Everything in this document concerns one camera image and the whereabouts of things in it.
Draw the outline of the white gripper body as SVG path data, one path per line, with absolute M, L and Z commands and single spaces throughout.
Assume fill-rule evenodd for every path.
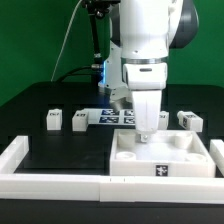
M 131 92 L 136 131 L 156 132 L 162 90 L 166 88 L 167 64 L 124 64 L 123 78 Z

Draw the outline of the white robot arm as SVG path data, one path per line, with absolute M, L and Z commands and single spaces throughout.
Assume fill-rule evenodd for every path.
M 132 103 L 142 142 L 158 130 L 169 51 L 187 46 L 198 27 L 193 0 L 119 0 L 110 8 L 110 53 L 99 89 L 118 110 Z

